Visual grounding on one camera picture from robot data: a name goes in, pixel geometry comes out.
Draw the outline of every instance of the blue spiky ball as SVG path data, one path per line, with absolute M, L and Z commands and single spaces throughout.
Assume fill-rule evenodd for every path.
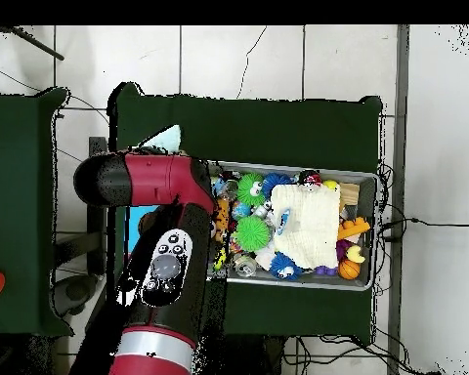
M 269 200 L 273 188 L 275 188 L 276 186 L 284 186 L 289 184 L 293 184 L 290 177 L 285 176 L 283 174 L 271 173 L 268 174 L 262 182 L 262 193 L 264 194 L 266 199 Z
M 282 271 L 289 271 L 286 275 L 280 274 Z M 301 274 L 302 269 L 299 268 L 293 260 L 281 252 L 277 252 L 271 261 L 270 274 L 278 279 L 296 280 Z

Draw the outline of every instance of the white tile floor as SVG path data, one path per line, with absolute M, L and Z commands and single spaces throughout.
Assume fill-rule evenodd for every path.
M 104 108 L 110 92 L 122 81 L 137 82 L 150 94 L 179 92 L 200 97 L 234 99 L 300 100 L 323 98 L 357 101 L 378 95 L 384 114 L 394 115 L 397 28 L 382 25 L 302 26 L 25 26 L 38 40 L 64 55 L 63 62 L 27 44 L 14 35 L 0 33 L 0 70 L 36 89 L 67 87 L 73 96 L 96 108 L 71 99 L 57 122 L 58 148 L 83 159 L 88 155 L 89 136 L 108 136 Z M 240 91 L 241 79 L 246 66 Z M 0 73 L 0 93 L 33 95 L 27 88 Z M 384 126 L 392 165 L 393 118 Z M 83 231 L 85 205 L 76 196 L 72 174 L 78 161 L 58 153 L 58 229 Z M 84 257 L 64 265 L 85 271 Z M 59 271 L 58 277 L 68 273 Z M 389 286 L 389 261 L 381 272 L 381 287 Z M 75 332 L 59 343 L 58 374 L 65 375 L 83 339 L 84 325 L 95 305 L 70 318 Z M 388 292 L 377 300 L 377 325 L 387 331 Z M 329 345 L 318 338 L 305 338 L 315 359 L 327 361 L 351 345 Z M 379 335 L 376 344 L 387 347 Z M 287 351 L 295 354 L 294 340 Z M 299 347 L 299 360 L 303 350 Z M 296 375 L 294 366 L 283 364 L 283 375 Z M 328 365 L 312 364 L 305 375 L 386 375 L 385 364 L 363 351 L 351 353 Z

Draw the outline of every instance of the wooden block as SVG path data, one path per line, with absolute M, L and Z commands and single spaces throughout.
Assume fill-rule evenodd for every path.
M 356 184 L 339 183 L 340 186 L 340 204 L 339 211 L 342 211 L 344 206 L 354 206 L 358 204 L 358 196 L 360 195 L 360 186 Z

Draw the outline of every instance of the white cloth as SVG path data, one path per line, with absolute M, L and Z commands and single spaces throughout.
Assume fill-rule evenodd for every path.
M 275 242 L 271 240 L 266 247 L 256 250 L 254 253 L 257 255 L 255 257 L 257 264 L 265 271 L 268 271 L 271 267 L 271 262 L 276 256 Z
M 300 268 L 336 268 L 339 201 L 338 185 L 336 189 L 298 185 L 274 187 L 271 202 L 277 217 L 277 227 L 281 214 L 290 209 L 283 232 L 275 233 L 275 248 Z

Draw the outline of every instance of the green table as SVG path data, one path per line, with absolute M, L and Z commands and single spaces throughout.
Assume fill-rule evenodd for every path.
M 181 149 L 203 159 L 376 172 L 382 106 L 377 97 L 359 103 L 148 97 L 127 83 L 115 89 L 109 102 L 109 107 L 115 103 L 110 135 L 117 136 L 120 149 L 179 125 Z M 116 223 L 116 257 L 121 257 L 123 209 L 117 212 Z M 345 334 L 369 343 L 371 297 L 371 289 L 349 292 L 230 283 L 225 332 Z
M 0 333 L 69 335 L 50 306 L 54 271 L 53 115 L 66 89 L 0 96 Z

